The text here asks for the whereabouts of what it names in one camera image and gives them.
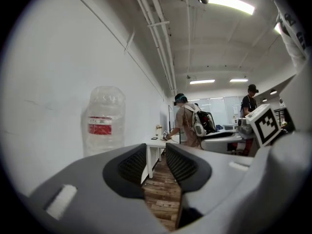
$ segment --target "black t-shirt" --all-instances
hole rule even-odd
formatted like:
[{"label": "black t-shirt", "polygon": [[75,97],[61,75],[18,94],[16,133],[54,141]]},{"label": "black t-shirt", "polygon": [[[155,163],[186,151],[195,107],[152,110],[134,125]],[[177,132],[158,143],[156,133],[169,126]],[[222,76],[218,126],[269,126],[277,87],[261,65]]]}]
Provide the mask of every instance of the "black t-shirt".
[{"label": "black t-shirt", "polygon": [[249,97],[249,95],[246,95],[243,98],[242,109],[244,109],[244,107],[248,107],[248,111],[252,112],[253,110],[257,108],[257,103],[254,98],[251,98]]}]

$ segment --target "bottle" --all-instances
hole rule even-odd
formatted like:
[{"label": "bottle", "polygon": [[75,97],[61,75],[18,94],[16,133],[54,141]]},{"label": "bottle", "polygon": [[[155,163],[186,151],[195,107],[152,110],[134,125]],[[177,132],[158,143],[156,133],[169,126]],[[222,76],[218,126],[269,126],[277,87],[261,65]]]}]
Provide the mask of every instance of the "bottle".
[{"label": "bottle", "polygon": [[124,146],[125,95],[116,87],[101,86],[91,92],[87,108],[88,156]]}]

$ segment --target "desk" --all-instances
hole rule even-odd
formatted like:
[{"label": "desk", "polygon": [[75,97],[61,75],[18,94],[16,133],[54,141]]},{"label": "desk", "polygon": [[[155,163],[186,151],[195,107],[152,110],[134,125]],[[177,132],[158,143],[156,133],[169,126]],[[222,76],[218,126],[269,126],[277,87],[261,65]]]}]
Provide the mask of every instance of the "desk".
[{"label": "desk", "polygon": [[161,161],[162,149],[166,148],[166,143],[179,144],[179,135],[172,136],[172,139],[164,141],[162,139],[149,139],[146,142],[146,165],[148,170],[149,178],[153,178],[153,164],[152,164],[152,154],[151,147],[155,147],[158,152],[158,160]]}]

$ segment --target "wooden floor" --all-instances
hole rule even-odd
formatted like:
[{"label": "wooden floor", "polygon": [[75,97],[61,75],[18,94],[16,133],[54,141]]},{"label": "wooden floor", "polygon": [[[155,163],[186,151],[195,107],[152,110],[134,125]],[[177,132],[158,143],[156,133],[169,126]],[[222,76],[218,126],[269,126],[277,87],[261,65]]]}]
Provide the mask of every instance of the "wooden floor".
[{"label": "wooden floor", "polygon": [[176,218],[180,205],[181,189],[166,163],[165,154],[153,172],[153,178],[143,186],[145,201],[157,219],[169,230],[176,229]]}]

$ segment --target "ceiling light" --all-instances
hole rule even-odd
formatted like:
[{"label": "ceiling light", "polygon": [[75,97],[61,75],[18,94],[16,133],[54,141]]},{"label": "ceiling light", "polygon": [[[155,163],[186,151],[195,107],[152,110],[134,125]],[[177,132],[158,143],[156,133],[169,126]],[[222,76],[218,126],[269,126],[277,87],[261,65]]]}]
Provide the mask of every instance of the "ceiling light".
[{"label": "ceiling light", "polygon": [[281,34],[281,29],[279,28],[279,22],[275,25],[274,30],[275,30],[277,33]]},{"label": "ceiling light", "polygon": [[247,82],[248,79],[232,79],[230,82]]},{"label": "ceiling light", "polygon": [[250,4],[247,4],[240,0],[208,0],[208,3],[214,3],[219,5],[224,5],[227,7],[231,7],[233,9],[237,9],[243,12],[246,12],[250,15],[254,13],[254,7]]},{"label": "ceiling light", "polygon": [[277,91],[275,89],[272,89],[271,92],[270,92],[270,95],[274,95],[276,93],[277,93]]},{"label": "ceiling light", "polygon": [[212,83],[212,82],[215,82],[215,80],[193,80],[190,82],[190,84]]}]

